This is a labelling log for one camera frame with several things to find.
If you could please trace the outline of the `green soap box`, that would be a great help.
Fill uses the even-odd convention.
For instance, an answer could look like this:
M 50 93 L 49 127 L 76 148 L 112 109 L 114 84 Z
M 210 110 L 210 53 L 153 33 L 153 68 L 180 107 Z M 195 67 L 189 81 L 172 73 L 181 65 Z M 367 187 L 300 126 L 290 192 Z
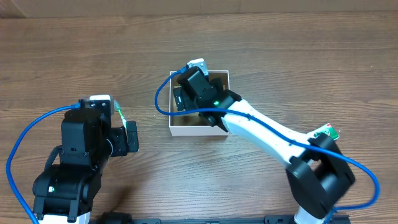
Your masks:
M 311 131 L 307 133 L 308 136 L 311 138 L 317 138 L 321 133 L 328 135 L 331 137 L 333 140 L 337 140 L 340 136 L 338 132 L 333 128 L 333 126 L 330 123 L 324 124 L 323 126 L 315 129 L 314 131 Z

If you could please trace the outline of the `green toothbrush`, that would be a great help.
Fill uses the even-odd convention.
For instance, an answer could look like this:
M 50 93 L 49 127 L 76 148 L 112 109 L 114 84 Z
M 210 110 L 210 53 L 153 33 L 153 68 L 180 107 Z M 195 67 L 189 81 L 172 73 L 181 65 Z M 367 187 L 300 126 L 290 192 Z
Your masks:
M 121 110 L 121 106 L 120 106 L 120 104 L 118 103 L 117 100 L 114 100 L 114 109 L 119 113 L 123 126 L 125 128 L 127 128 L 127 125 L 126 125 L 127 121 L 126 121 L 126 119 L 125 119 L 125 117 L 123 115 L 123 112 Z

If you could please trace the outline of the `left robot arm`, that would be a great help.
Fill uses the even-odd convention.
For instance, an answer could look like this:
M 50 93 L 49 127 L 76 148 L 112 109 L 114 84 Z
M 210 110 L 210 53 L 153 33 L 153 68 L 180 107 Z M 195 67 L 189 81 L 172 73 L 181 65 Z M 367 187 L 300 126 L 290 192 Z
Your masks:
M 65 113 L 61 132 L 33 184 L 33 212 L 39 223 L 88 223 L 109 159 L 139 150 L 137 124 L 114 128 L 109 113 L 84 108 Z

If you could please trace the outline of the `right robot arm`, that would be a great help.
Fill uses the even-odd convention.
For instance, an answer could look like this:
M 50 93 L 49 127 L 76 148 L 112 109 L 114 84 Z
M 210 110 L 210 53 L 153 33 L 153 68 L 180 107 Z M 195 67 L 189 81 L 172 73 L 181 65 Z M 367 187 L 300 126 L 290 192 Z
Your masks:
M 285 169 L 292 195 L 300 208 L 295 223 L 326 223 L 332 210 L 354 184 L 355 177 L 335 140 L 293 131 L 254 109 L 220 79 L 210 80 L 197 66 L 181 69 L 174 98 L 179 111 L 198 110 L 209 126 L 241 136 L 277 160 Z

